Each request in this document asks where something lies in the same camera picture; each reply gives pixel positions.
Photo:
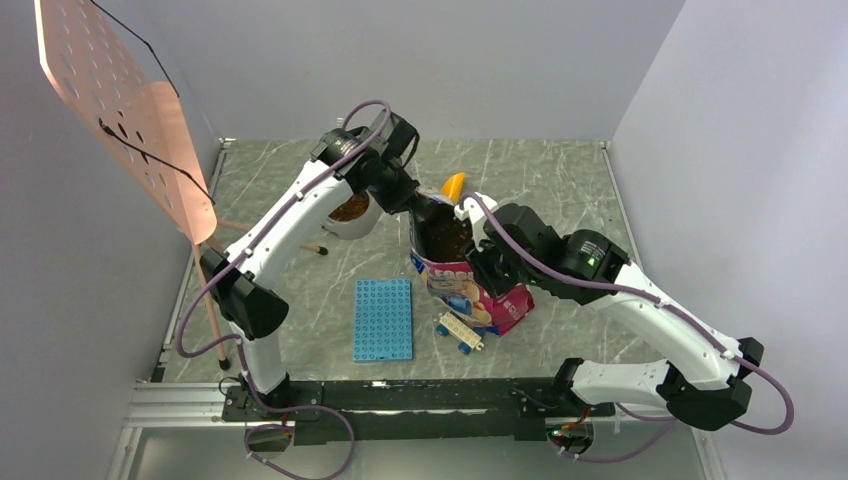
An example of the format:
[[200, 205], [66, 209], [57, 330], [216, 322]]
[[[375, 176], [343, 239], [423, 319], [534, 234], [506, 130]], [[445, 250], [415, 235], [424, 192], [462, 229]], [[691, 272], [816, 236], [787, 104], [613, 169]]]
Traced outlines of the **yellow plastic scoop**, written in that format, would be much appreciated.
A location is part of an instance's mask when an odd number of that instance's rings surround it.
[[440, 188], [441, 193], [452, 203], [456, 204], [463, 193], [465, 179], [465, 172], [458, 172], [450, 176]]

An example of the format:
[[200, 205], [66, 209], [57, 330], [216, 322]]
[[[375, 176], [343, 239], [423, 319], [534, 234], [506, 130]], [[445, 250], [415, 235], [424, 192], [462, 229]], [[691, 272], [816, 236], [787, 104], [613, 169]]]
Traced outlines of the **pink pet food bag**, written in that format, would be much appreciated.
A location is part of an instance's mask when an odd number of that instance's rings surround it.
[[474, 278], [464, 256], [473, 244], [470, 225], [454, 216], [454, 203], [434, 189], [416, 191], [410, 213], [410, 258], [431, 296], [469, 327], [502, 336], [534, 309], [523, 285], [492, 296]]

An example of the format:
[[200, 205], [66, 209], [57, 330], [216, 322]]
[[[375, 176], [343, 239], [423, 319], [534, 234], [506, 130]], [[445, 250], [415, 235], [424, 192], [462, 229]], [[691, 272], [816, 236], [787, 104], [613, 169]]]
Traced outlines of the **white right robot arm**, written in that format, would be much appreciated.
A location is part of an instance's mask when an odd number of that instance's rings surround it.
[[661, 354], [658, 361], [630, 364], [564, 360], [551, 390], [560, 413], [607, 403], [644, 405], [716, 431], [747, 412], [752, 389], [745, 378], [761, 361], [763, 345], [695, 318], [603, 234], [581, 229], [560, 235], [530, 207], [499, 206], [471, 194], [454, 215], [472, 229], [464, 255], [489, 294], [536, 287], [615, 319]]

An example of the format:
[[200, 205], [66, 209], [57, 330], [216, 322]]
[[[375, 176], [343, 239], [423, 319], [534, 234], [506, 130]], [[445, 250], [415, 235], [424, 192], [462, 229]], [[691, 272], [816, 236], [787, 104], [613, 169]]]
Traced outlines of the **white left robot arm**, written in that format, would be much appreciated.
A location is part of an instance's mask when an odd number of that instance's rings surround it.
[[291, 397], [279, 337], [289, 305], [274, 292], [276, 281], [302, 244], [354, 195], [368, 193], [387, 214], [408, 210], [419, 183], [402, 156], [414, 154], [419, 141], [414, 126], [386, 111], [369, 126], [325, 133], [273, 209], [224, 252], [201, 257], [212, 299], [240, 342], [242, 378], [252, 388], [248, 407], [261, 419], [279, 417]]

